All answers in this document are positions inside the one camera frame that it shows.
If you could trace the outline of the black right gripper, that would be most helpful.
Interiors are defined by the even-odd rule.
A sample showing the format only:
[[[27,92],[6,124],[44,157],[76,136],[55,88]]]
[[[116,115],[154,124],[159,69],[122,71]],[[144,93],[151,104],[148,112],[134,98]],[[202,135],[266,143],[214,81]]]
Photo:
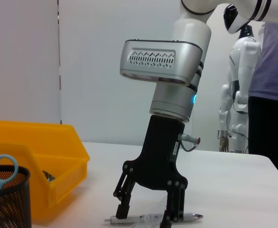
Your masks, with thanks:
[[[113,196],[120,200],[115,217],[126,219],[135,183],[151,189],[166,190],[167,203],[160,228],[170,228],[183,220],[187,179],[176,168],[184,124],[176,119],[152,115],[140,155],[123,164]]]

